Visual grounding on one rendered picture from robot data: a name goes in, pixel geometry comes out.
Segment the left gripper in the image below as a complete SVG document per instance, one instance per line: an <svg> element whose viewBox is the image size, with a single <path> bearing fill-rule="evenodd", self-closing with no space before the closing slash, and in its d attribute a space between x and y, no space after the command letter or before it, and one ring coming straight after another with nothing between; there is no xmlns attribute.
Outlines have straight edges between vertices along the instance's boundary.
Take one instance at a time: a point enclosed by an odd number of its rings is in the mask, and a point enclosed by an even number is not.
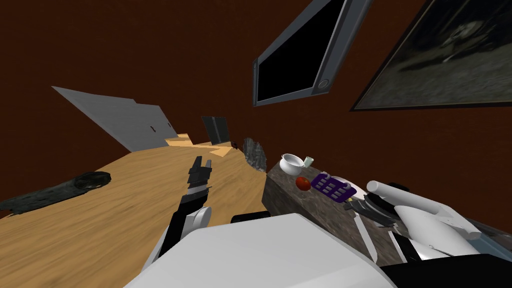
<svg viewBox="0 0 512 288"><path fill-rule="evenodd" d="M189 170L188 189L204 186L208 183L212 172L212 160L208 159L205 166L202 166L202 158L202 156L197 156Z"/></svg>

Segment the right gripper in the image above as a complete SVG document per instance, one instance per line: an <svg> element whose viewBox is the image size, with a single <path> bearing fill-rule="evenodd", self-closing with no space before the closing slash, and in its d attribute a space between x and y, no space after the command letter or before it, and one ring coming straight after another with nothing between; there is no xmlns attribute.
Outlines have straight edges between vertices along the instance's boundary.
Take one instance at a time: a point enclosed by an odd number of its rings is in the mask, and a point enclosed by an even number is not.
<svg viewBox="0 0 512 288"><path fill-rule="evenodd" d="M363 199L353 198L352 201L346 201L343 208L346 211L355 211L354 222L369 252L371 260L376 264L378 261L378 252L360 215L375 222L377 227L392 228L400 220L395 206L385 201L377 194L366 194ZM405 237L392 230L389 230L387 233L401 261L407 263L408 260L400 246L401 241L404 240Z"/></svg>

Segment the dark grey flat box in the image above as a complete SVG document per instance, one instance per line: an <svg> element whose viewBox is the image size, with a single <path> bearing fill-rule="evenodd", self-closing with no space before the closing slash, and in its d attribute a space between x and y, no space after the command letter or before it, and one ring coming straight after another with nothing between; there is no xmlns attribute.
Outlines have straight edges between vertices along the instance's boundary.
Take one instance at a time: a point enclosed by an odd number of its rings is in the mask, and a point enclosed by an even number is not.
<svg viewBox="0 0 512 288"><path fill-rule="evenodd" d="M225 117L202 116L201 118L212 145L230 142L229 129Z"/></svg>

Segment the grey rough rock shape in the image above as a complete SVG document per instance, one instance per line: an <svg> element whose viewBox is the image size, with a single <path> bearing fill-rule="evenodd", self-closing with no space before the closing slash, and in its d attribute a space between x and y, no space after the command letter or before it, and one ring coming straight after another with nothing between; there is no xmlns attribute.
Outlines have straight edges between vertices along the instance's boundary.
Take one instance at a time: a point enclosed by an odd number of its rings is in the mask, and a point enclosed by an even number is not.
<svg viewBox="0 0 512 288"><path fill-rule="evenodd" d="M252 138L245 138L242 151L246 162L255 170L267 172L267 158L261 144Z"/></svg>

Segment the dark marble table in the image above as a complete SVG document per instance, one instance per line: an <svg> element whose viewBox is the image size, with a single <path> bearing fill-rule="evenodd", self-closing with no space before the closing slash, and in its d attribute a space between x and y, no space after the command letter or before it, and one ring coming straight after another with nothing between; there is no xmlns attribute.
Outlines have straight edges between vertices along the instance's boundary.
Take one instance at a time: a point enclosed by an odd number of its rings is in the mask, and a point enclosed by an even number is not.
<svg viewBox="0 0 512 288"><path fill-rule="evenodd" d="M352 210L344 209L345 202L337 203L312 187L307 191L299 190L296 187L297 177L304 177L311 184L320 173L322 172L318 169L309 166L304 167L299 175L292 176L283 172L278 162L267 174L262 195L263 205L274 217L292 213L302 215L369 259L362 236L355 225L355 214ZM469 221L477 227L488 227L472 220Z"/></svg>

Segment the purple dish rack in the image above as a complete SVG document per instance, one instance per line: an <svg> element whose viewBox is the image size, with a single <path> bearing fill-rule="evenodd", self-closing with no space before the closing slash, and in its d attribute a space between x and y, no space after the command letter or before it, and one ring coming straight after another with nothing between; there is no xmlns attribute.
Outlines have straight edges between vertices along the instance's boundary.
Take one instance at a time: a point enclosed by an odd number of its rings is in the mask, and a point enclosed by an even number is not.
<svg viewBox="0 0 512 288"><path fill-rule="evenodd" d="M341 181L326 172L319 173L311 182L311 187L336 203L345 202L357 193L349 182Z"/></svg>

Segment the white pot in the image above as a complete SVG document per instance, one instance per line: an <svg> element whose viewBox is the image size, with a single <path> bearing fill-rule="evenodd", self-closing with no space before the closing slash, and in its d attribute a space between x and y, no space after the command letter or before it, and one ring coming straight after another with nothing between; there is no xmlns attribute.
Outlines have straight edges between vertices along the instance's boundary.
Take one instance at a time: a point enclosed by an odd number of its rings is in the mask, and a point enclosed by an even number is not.
<svg viewBox="0 0 512 288"><path fill-rule="evenodd" d="M304 161L298 156L290 153L282 154L281 160L279 161L279 167L281 170L290 175L298 176L302 169L305 167Z"/></svg>

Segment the grey cupboard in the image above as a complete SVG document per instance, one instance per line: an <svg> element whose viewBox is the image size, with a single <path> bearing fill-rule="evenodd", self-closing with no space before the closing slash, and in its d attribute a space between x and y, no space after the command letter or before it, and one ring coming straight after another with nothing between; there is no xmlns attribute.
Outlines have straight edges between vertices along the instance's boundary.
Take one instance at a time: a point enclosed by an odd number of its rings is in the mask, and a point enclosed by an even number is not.
<svg viewBox="0 0 512 288"><path fill-rule="evenodd" d="M53 87L130 152L166 147L178 135L158 105Z"/></svg>

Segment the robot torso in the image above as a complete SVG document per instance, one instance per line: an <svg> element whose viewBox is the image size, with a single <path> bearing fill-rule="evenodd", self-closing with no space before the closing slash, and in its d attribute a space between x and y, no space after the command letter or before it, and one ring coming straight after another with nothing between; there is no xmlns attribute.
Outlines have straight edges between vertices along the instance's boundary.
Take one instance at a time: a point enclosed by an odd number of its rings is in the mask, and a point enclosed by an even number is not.
<svg viewBox="0 0 512 288"><path fill-rule="evenodd" d="M397 288L365 255L297 213L189 233L124 288Z"/></svg>

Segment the black rough log shape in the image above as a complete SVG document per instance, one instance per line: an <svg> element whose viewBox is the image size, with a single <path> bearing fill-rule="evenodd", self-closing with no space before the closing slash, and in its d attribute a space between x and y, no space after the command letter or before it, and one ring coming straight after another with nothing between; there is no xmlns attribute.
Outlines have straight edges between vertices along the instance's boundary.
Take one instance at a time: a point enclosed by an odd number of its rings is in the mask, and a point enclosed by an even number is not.
<svg viewBox="0 0 512 288"><path fill-rule="evenodd" d="M109 184L111 180L111 174L108 172L86 172L56 186L26 193L0 202L0 211L10 211L13 215L24 214L102 188Z"/></svg>

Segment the grey framed wall television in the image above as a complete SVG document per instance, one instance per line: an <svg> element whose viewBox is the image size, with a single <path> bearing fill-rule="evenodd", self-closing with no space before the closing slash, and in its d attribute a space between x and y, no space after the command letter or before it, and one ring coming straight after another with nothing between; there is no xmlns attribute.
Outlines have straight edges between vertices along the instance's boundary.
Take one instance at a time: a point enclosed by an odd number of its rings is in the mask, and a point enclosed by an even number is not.
<svg viewBox="0 0 512 288"><path fill-rule="evenodd" d="M312 0L252 64L255 107L329 92L373 0Z"/></svg>

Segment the dark framed wall picture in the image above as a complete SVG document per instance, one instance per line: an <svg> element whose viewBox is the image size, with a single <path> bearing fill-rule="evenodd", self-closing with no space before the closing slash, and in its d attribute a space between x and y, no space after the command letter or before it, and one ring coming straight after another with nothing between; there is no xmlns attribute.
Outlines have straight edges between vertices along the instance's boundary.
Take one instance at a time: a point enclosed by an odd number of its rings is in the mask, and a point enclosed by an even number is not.
<svg viewBox="0 0 512 288"><path fill-rule="evenodd" d="M512 0L425 0L353 111L512 107Z"/></svg>

